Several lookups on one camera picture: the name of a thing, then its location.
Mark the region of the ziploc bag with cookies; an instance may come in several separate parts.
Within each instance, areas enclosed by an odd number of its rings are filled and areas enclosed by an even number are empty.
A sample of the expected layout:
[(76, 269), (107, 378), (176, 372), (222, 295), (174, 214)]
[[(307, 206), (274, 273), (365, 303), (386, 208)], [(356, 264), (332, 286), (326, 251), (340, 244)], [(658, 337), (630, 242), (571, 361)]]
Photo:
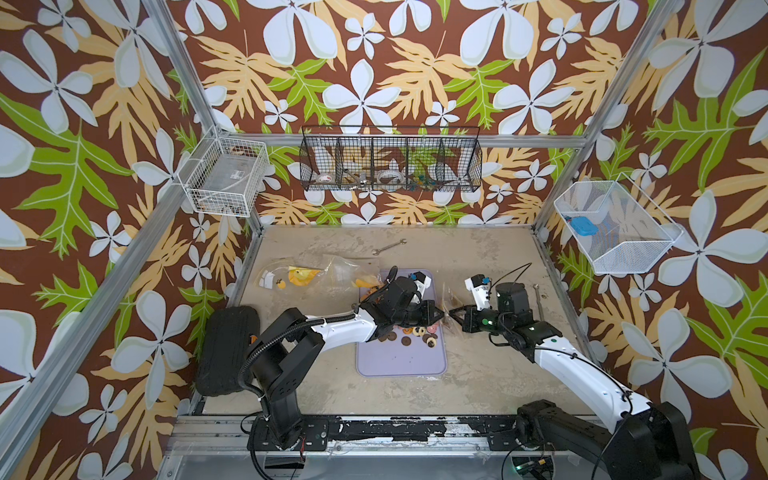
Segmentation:
[(294, 258), (286, 257), (267, 263), (258, 273), (257, 285), (277, 292), (307, 289), (326, 273), (328, 268), (300, 265)]

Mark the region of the clear bag of cookies back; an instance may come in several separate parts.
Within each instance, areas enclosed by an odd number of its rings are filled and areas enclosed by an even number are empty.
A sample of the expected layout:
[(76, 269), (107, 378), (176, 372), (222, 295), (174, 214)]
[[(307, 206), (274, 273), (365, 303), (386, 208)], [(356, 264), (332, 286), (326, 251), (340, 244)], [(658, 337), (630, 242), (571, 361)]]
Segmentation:
[(461, 336), (461, 327), (450, 317), (449, 311), (453, 308), (463, 306), (463, 302), (445, 282), (437, 288), (437, 305), (444, 312), (444, 318), (440, 322), (443, 333), (446, 336)]

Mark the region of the clear bag of donuts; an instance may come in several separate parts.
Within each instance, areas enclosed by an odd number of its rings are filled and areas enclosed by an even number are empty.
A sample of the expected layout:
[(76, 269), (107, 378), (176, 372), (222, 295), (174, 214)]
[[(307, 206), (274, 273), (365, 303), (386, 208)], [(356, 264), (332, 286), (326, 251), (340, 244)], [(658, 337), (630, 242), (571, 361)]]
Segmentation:
[(376, 258), (345, 258), (326, 255), (325, 286), (331, 291), (378, 288), (383, 284)]

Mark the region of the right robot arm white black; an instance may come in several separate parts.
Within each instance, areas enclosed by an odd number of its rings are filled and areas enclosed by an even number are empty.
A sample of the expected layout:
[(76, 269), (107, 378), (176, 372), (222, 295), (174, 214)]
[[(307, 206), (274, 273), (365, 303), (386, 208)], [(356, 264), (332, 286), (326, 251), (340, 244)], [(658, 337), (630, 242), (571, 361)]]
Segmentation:
[(486, 332), (496, 347), (511, 347), (552, 374), (598, 417), (593, 424), (537, 400), (518, 408), (513, 427), (524, 447), (567, 450), (611, 479), (698, 479), (696, 452), (682, 412), (633, 392), (581, 354), (530, 310), (464, 306), (450, 317), (466, 333)]

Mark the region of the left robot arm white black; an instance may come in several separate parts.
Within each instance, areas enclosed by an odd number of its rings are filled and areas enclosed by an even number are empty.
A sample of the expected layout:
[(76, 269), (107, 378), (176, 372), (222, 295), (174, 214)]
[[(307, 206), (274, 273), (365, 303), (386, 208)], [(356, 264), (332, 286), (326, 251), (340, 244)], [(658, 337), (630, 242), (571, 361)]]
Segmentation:
[(296, 390), (320, 354), (441, 320), (444, 312), (425, 297), (431, 286), (426, 273), (401, 275), (393, 267), (384, 284), (347, 313), (312, 316), (289, 308), (274, 320), (249, 347), (235, 376), (240, 388), (257, 396), (268, 440), (281, 450), (299, 441), (303, 416)]

